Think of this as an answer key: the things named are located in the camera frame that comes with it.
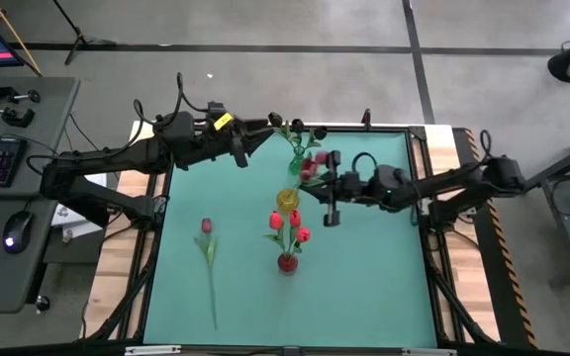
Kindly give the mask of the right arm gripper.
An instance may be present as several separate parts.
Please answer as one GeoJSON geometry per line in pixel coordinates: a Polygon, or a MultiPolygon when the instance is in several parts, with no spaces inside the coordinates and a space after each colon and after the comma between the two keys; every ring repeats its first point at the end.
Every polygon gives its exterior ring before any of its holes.
{"type": "MultiPolygon", "coordinates": [[[[357,161],[364,156],[370,156],[369,152],[358,153],[351,161],[351,170],[358,172],[356,169],[357,161]]],[[[299,189],[304,191],[305,194],[316,199],[320,204],[328,205],[328,212],[324,217],[324,226],[337,226],[339,225],[339,210],[336,207],[337,201],[352,202],[358,199],[366,186],[366,184],[361,181],[362,189],[358,194],[351,194],[342,188],[342,175],[338,173],[338,167],[341,163],[341,153],[338,150],[333,150],[330,152],[328,169],[329,169],[329,179],[325,181],[305,181],[300,186],[299,189]]]]}

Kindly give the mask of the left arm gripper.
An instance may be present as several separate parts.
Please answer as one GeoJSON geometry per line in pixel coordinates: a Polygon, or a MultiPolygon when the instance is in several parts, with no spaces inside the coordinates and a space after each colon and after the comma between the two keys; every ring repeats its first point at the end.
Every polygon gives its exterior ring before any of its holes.
{"type": "Polygon", "coordinates": [[[202,140],[200,155],[202,160],[215,160],[220,155],[229,154],[237,167],[248,166],[247,153],[254,153],[274,133],[267,119],[247,119],[243,121],[232,118],[218,130],[215,121],[207,121],[199,138],[202,140]],[[248,135],[244,143],[245,130],[248,135]]]}

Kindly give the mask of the dark pink artificial tulip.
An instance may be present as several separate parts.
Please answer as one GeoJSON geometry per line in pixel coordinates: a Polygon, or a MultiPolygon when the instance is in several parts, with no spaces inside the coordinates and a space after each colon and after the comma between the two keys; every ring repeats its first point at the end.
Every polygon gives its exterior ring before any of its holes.
{"type": "Polygon", "coordinates": [[[213,327],[218,329],[216,291],[214,282],[214,262],[217,249],[217,239],[213,236],[213,223],[209,218],[203,218],[200,226],[200,235],[194,238],[200,248],[207,265],[208,286],[210,294],[210,310],[213,327]]]}
{"type": "Polygon", "coordinates": [[[316,182],[318,163],[313,158],[303,160],[300,169],[300,186],[312,185],[316,182]]]}
{"type": "Polygon", "coordinates": [[[314,184],[322,185],[329,179],[329,161],[330,153],[328,151],[318,151],[314,156],[314,184]]]}

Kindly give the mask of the red artificial tulip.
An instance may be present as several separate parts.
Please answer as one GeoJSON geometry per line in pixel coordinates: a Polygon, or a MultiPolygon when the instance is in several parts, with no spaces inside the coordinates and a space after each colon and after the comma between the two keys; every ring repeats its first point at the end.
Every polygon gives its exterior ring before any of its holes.
{"type": "Polygon", "coordinates": [[[302,218],[300,213],[297,210],[293,210],[289,214],[289,224],[290,224],[290,232],[289,232],[289,247],[288,251],[290,253],[294,252],[295,244],[297,242],[297,231],[298,228],[301,226],[302,218]]]}
{"type": "Polygon", "coordinates": [[[307,227],[295,227],[291,230],[290,252],[292,254],[301,253],[301,245],[311,239],[311,232],[307,227]]]}
{"type": "Polygon", "coordinates": [[[272,232],[265,234],[263,237],[276,243],[280,246],[283,253],[287,253],[288,246],[285,243],[285,222],[282,216],[278,212],[273,211],[269,216],[268,225],[272,229],[272,232]]]}

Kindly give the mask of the yellow glass vase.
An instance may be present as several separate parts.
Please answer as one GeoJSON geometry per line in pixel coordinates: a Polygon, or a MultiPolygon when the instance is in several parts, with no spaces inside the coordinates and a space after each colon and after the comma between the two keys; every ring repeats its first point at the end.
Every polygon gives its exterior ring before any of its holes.
{"type": "Polygon", "coordinates": [[[297,189],[287,188],[281,190],[276,196],[276,205],[278,211],[289,214],[297,210],[300,204],[300,198],[297,189]]]}

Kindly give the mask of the red ribbed glass vase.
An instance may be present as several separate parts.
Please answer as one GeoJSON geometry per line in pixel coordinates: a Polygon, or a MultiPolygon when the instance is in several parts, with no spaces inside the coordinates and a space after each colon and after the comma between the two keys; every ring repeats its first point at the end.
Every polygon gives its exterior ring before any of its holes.
{"type": "Polygon", "coordinates": [[[277,258],[279,270],[284,274],[293,274],[298,267],[298,258],[294,253],[281,253],[277,258]]]}

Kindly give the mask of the wooden floor platform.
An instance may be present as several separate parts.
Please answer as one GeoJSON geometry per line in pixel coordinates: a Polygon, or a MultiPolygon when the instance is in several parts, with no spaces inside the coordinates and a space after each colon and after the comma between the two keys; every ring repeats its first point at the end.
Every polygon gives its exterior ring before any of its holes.
{"type": "MultiPolygon", "coordinates": [[[[468,129],[449,125],[413,126],[425,138],[426,148],[413,140],[418,158],[428,158],[435,173],[455,168],[479,157],[478,141],[468,129]]],[[[152,235],[139,237],[127,230],[128,220],[119,218],[107,228],[112,236],[102,246],[84,316],[89,334],[100,328],[130,285],[130,276],[139,273],[151,251],[152,235]]],[[[509,256],[505,237],[494,204],[489,203],[473,220],[458,222],[445,235],[453,284],[461,303],[483,331],[496,340],[504,337],[497,325],[496,298],[490,295],[487,262],[492,256],[509,256]]]]}

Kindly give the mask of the yellow-black hazard tape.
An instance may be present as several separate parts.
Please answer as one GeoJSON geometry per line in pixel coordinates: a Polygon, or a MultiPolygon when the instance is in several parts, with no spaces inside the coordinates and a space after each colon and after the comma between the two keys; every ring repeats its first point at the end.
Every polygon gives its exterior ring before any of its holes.
{"type": "Polygon", "coordinates": [[[477,209],[473,225],[500,340],[507,346],[537,349],[513,258],[492,200],[477,209]]]}

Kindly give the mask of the white papers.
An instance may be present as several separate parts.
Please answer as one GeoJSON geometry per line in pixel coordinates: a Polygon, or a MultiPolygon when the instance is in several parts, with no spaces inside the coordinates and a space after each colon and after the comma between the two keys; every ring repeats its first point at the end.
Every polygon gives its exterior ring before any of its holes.
{"type": "Polygon", "coordinates": [[[51,220],[52,227],[61,227],[65,240],[74,239],[80,235],[99,231],[100,226],[89,222],[82,215],[73,210],[58,204],[51,220]]]}

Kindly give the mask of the black tripod stand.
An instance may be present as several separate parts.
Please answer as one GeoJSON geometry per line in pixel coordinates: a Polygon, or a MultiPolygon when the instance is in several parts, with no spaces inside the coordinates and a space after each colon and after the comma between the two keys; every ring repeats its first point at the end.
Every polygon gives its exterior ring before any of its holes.
{"type": "Polygon", "coordinates": [[[68,55],[64,61],[64,64],[68,66],[74,59],[75,55],[84,47],[89,45],[99,45],[100,47],[115,47],[116,42],[107,39],[101,39],[96,37],[86,36],[81,29],[71,20],[64,8],[61,6],[58,0],[51,0],[55,5],[56,9],[60,15],[64,18],[67,25],[73,30],[75,34],[75,40],[71,45],[68,55]]]}

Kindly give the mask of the black screw clamp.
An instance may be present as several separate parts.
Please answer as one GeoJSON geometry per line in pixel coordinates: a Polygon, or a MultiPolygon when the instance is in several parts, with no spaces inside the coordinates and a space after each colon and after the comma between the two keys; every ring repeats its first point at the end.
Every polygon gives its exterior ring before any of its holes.
{"type": "Polygon", "coordinates": [[[10,107],[0,109],[1,119],[7,125],[17,128],[26,128],[34,119],[35,114],[32,109],[28,109],[24,114],[20,114],[10,107]]]}
{"type": "Polygon", "coordinates": [[[7,101],[13,104],[18,104],[21,100],[25,99],[34,103],[39,103],[42,100],[42,97],[40,93],[34,89],[29,90],[26,94],[20,94],[13,87],[0,87],[0,102],[7,101]]]}

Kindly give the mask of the black computer mouse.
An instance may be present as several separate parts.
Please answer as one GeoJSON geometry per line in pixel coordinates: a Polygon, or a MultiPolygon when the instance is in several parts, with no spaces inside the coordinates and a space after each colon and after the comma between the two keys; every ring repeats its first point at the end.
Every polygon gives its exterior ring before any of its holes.
{"type": "Polygon", "coordinates": [[[9,254],[19,254],[29,245],[33,214],[27,211],[18,211],[8,218],[2,232],[4,251],[9,254]]]}

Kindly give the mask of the black table frame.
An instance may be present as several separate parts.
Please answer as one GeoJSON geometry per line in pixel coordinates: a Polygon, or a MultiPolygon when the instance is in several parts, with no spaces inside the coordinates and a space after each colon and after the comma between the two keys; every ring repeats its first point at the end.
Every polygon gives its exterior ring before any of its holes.
{"type": "Polygon", "coordinates": [[[274,136],[244,169],[223,156],[175,171],[163,227],[152,254],[142,334],[79,342],[86,356],[124,356],[138,345],[180,345],[175,356],[401,356],[403,348],[441,348],[441,323],[428,275],[428,232],[409,211],[390,214],[340,206],[326,227],[326,207],[300,204],[311,239],[293,274],[277,266],[281,248],[263,236],[288,182],[292,151],[274,136]],[[195,243],[203,218],[217,239],[214,282],[218,329],[210,310],[207,265],[195,243]]]}

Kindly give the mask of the silver metal bracket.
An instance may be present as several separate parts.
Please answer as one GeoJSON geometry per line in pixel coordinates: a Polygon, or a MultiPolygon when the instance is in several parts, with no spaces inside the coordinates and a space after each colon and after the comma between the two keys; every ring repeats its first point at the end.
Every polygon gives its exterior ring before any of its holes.
{"type": "Polygon", "coordinates": [[[439,348],[403,348],[401,356],[457,356],[457,351],[439,348]]]}
{"type": "Polygon", "coordinates": [[[181,353],[180,345],[138,345],[127,347],[124,356],[175,356],[181,353]]]}

